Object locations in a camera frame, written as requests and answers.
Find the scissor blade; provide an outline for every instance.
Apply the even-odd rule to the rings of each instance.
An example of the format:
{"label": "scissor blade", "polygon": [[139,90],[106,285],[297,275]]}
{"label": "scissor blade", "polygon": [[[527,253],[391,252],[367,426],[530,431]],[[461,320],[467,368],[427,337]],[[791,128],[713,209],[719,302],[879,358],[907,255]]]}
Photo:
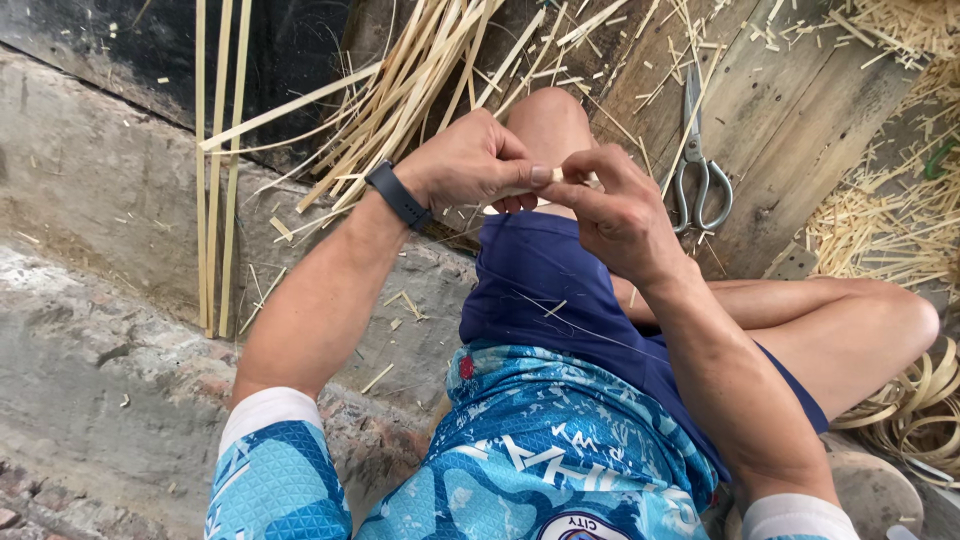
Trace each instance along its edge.
{"label": "scissor blade", "polygon": [[696,118],[693,126],[690,127],[689,137],[700,136],[701,108],[693,109],[697,100],[700,99],[700,91],[699,63],[694,62],[686,69],[686,89],[684,92],[684,125],[690,122],[691,117]]}

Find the blue jersey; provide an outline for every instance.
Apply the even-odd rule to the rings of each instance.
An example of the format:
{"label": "blue jersey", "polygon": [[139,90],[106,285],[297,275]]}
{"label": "blue jersey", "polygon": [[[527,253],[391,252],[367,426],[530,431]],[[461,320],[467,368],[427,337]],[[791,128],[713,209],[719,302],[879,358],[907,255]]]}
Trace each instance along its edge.
{"label": "blue jersey", "polygon": [[[420,469],[356,538],[707,539],[698,514],[716,485],[712,467],[656,401],[618,377],[544,349],[473,343],[446,384],[453,409]],[[204,540],[350,538],[319,415],[296,394],[265,390],[231,415],[280,417],[225,440]],[[277,413],[281,402],[300,412]]]}

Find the hand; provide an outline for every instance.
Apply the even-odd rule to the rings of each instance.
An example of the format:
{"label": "hand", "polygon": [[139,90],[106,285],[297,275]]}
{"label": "hand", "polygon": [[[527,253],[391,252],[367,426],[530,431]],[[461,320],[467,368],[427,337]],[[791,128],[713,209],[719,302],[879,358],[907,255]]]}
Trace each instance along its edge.
{"label": "hand", "polygon": [[618,276],[641,288],[699,268],[684,253],[657,183],[617,145],[577,152],[562,165],[565,178],[596,173],[605,192],[581,184],[551,184],[540,197],[577,214],[580,244]]}
{"label": "hand", "polygon": [[[534,163],[523,143],[485,109],[451,124],[394,167],[411,195],[425,208],[476,204],[505,187],[549,184],[549,167]],[[514,212],[533,209],[532,193],[510,201]]]}

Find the white sleeve cuff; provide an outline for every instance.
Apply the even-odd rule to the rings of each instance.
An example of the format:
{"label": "white sleeve cuff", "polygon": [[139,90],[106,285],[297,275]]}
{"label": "white sleeve cuff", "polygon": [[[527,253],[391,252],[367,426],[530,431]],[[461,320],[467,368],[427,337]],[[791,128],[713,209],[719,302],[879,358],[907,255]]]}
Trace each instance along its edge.
{"label": "white sleeve cuff", "polygon": [[244,398],[231,412],[220,438],[223,455],[231,444],[254,431],[286,420],[302,420],[322,430],[323,422],[317,403],[299,390],[277,386],[260,390]]}
{"label": "white sleeve cuff", "polygon": [[808,534],[828,540],[857,540],[850,517],[822,499],[780,493],[755,501],[743,516],[743,540]]}

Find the green object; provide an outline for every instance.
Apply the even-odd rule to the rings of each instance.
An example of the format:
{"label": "green object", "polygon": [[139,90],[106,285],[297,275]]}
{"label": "green object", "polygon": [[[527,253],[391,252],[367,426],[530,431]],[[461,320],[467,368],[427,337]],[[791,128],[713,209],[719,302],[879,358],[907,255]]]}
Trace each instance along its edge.
{"label": "green object", "polygon": [[[937,152],[926,161],[926,166],[924,167],[924,176],[927,180],[936,180],[945,174],[947,174],[946,169],[940,169],[940,161],[944,160],[944,156],[947,155],[947,152],[950,151],[950,148],[953,148],[956,145],[956,139],[951,140],[947,144],[940,147]],[[934,168],[940,169],[939,171],[934,172]]]}

